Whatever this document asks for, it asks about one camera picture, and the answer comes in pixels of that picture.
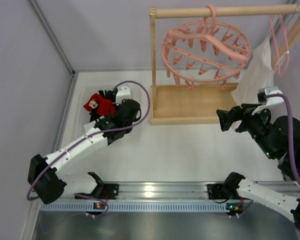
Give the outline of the red sock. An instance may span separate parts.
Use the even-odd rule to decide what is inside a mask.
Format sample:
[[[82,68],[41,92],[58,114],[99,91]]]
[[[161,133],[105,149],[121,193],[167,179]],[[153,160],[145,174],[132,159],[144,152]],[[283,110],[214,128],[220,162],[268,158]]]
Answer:
[[[93,110],[96,110],[97,114],[100,116],[109,116],[114,115],[115,113],[115,108],[112,104],[112,101],[97,93],[90,97],[87,103],[83,105],[83,108],[89,113],[91,113]]]

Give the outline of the black striped sock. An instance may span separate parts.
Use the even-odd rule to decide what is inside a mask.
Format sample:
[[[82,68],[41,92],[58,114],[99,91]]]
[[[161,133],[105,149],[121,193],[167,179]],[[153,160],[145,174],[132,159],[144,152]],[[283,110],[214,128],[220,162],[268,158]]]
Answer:
[[[105,91],[105,90],[99,90],[98,93],[101,95],[102,97],[104,97],[105,99],[109,99],[112,101],[112,105],[114,106],[113,102],[115,101],[115,93],[113,91]],[[90,121],[96,121],[98,118],[102,117],[103,115],[98,115],[97,110],[93,110],[92,112],[89,113],[90,114]]]

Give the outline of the white striped sock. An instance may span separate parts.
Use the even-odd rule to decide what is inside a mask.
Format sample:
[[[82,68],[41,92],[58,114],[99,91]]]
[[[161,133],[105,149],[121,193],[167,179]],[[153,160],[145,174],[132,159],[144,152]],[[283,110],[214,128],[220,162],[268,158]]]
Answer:
[[[96,122],[95,121],[91,121],[87,124],[85,124],[84,127],[84,131],[87,133],[91,128],[93,128],[95,126]]]

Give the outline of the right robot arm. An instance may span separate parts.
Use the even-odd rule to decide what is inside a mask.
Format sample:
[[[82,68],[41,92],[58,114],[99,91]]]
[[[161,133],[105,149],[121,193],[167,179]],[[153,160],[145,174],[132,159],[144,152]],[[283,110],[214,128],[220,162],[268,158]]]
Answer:
[[[228,131],[239,121],[236,133],[249,133],[269,160],[277,160],[278,169],[292,181],[296,181],[290,160],[300,178],[300,121],[292,118],[292,134],[286,115],[271,122],[269,108],[257,110],[257,104],[242,104],[230,110],[216,110],[220,128]],[[300,231],[300,197],[279,193],[252,181],[242,174],[231,172],[222,184],[228,199],[244,198],[262,204],[288,219]]]

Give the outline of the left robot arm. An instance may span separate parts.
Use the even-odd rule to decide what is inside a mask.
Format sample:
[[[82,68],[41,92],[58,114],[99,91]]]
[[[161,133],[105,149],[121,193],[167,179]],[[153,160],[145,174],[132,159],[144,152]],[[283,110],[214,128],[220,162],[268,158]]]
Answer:
[[[98,198],[103,192],[104,182],[95,172],[72,177],[66,175],[66,169],[130,133],[140,114],[140,104],[125,99],[114,114],[98,120],[66,147],[46,156],[33,156],[27,177],[30,191],[35,192],[44,204],[51,204],[66,195],[75,195],[78,199]]]

